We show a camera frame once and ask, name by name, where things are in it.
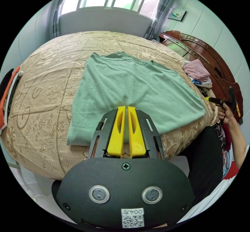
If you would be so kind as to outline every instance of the beige bedspread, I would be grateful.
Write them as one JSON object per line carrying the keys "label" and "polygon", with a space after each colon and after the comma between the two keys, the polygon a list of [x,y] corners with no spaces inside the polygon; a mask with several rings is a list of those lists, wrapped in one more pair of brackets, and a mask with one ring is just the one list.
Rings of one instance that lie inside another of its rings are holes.
{"label": "beige bedspread", "polygon": [[[207,111],[204,117],[161,136],[167,158],[180,153],[206,126],[216,123],[217,108],[213,110],[203,99],[181,68],[183,58],[168,47],[121,33],[74,33],[47,42],[21,65],[24,75],[1,136],[13,159],[33,172],[60,180],[87,158],[89,147],[66,145],[72,100],[86,59],[93,52],[105,55],[117,51],[176,70],[202,98]],[[129,144],[124,145],[123,156],[129,158]]]}

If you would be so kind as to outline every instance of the green t-shirt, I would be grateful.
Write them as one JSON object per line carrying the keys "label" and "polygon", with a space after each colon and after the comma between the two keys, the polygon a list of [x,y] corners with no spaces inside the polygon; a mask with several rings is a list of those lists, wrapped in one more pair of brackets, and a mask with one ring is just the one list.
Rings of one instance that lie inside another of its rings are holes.
{"label": "green t-shirt", "polygon": [[[200,97],[176,71],[125,52],[93,53],[73,99],[67,145],[90,145],[102,116],[119,106],[135,107],[150,115],[160,134],[205,115]],[[124,142],[128,141],[126,113]]]}

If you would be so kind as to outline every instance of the picture frame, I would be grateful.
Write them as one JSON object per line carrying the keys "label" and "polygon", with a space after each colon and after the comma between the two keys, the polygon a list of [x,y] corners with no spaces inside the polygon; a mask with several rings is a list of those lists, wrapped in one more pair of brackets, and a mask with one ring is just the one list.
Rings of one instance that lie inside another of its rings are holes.
{"label": "picture frame", "polygon": [[178,21],[182,21],[183,17],[185,16],[185,14],[186,14],[186,10],[181,10],[181,9],[177,9],[177,8],[171,8],[169,10],[167,18],[178,20]]}

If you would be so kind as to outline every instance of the curtain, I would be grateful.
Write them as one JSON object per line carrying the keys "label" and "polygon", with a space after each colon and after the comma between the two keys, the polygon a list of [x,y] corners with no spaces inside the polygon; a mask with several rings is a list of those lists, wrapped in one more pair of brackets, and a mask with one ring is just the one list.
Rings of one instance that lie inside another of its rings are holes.
{"label": "curtain", "polygon": [[153,22],[149,26],[149,28],[144,36],[145,39],[148,39],[148,40],[153,39],[156,24],[157,24],[159,18],[162,16],[162,13],[166,9],[168,3],[169,3],[169,0],[160,0],[158,8],[157,8],[156,18],[153,20]]}
{"label": "curtain", "polygon": [[54,12],[53,33],[52,33],[53,38],[60,36],[59,17],[60,17],[63,2],[64,2],[64,0],[58,0],[57,7],[56,7],[55,12]]}

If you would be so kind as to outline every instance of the wooden furniture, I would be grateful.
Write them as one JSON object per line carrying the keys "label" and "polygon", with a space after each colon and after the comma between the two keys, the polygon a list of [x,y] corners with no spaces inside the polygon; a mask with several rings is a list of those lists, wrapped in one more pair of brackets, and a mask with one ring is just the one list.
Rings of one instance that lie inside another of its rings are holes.
{"label": "wooden furniture", "polygon": [[241,123],[243,117],[243,97],[240,86],[235,82],[233,74],[223,58],[204,41],[172,30],[159,34],[160,42],[174,50],[187,61],[199,59],[209,71],[212,81],[212,90],[217,98],[229,101],[229,87],[234,89],[235,98],[239,105],[241,117],[235,114],[236,120]]}

